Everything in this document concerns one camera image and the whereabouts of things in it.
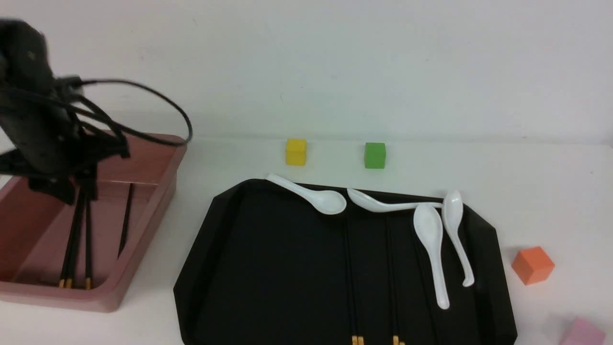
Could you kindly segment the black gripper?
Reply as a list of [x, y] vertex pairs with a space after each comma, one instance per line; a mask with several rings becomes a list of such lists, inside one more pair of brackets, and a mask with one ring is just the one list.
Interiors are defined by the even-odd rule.
[[1, 155], [1, 173], [29, 177], [29, 188], [65, 205], [76, 199], [76, 179], [98, 199], [98, 166], [130, 157], [120, 130], [85, 131], [73, 102], [84, 100], [78, 77], [54, 76], [46, 39], [25, 21], [1, 20], [1, 129], [15, 148]]

